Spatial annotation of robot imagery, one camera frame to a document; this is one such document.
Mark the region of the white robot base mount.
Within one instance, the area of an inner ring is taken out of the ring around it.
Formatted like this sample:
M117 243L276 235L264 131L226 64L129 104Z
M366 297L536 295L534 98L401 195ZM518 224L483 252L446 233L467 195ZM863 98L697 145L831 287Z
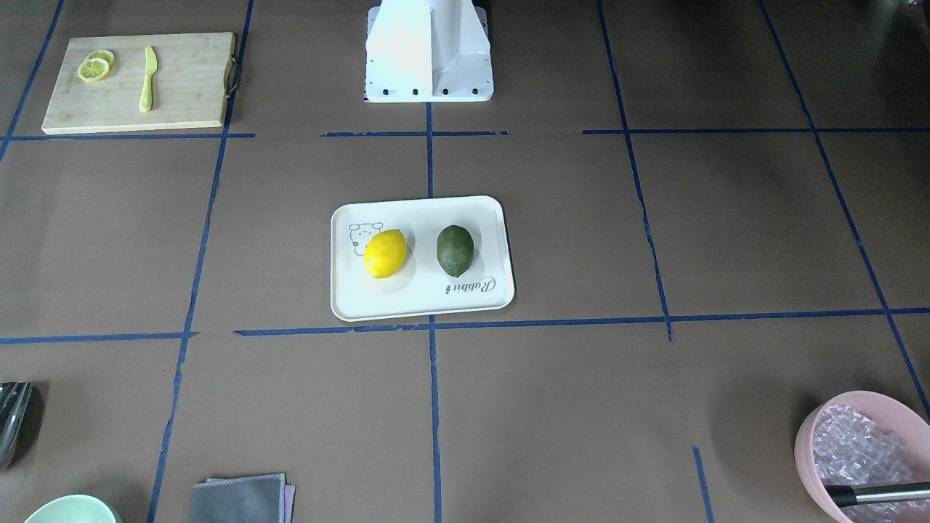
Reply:
M365 52L366 102L493 98L488 13L472 1L382 1L368 11Z

